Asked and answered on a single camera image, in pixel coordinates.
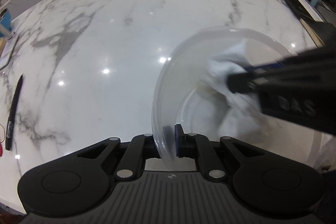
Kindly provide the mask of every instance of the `transparent plastic bowl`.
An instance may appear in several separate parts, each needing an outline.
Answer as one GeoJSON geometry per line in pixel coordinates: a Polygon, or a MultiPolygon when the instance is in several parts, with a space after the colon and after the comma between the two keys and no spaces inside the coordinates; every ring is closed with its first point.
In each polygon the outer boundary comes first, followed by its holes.
{"type": "MultiPolygon", "coordinates": [[[[204,84],[209,58],[245,40],[246,58],[252,65],[273,62],[289,51],[272,38],[250,29],[213,27],[202,30],[181,43],[171,54],[157,80],[152,106],[152,131],[158,152],[168,168],[177,164],[174,125],[184,133],[195,132],[219,141],[217,129],[229,109],[226,98],[204,84]]],[[[243,140],[293,160],[306,162],[312,147],[318,153],[320,142],[314,130],[269,117],[272,130],[267,138],[243,140]]]]}

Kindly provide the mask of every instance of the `marble table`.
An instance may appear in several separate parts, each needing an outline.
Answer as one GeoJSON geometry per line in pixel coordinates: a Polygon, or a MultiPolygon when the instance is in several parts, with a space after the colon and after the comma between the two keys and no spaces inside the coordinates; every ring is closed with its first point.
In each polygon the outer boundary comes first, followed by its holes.
{"type": "Polygon", "coordinates": [[[13,147],[0,158],[0,202],[21,212],[27,170],[111,136],[151,133],[163,63],[202,28],[251,28],[291,52],[314,47],[283,0],[43,0],[13,24],[20,38],[0,71],[4,126],[21,74],[24,84],[13,147]]]}

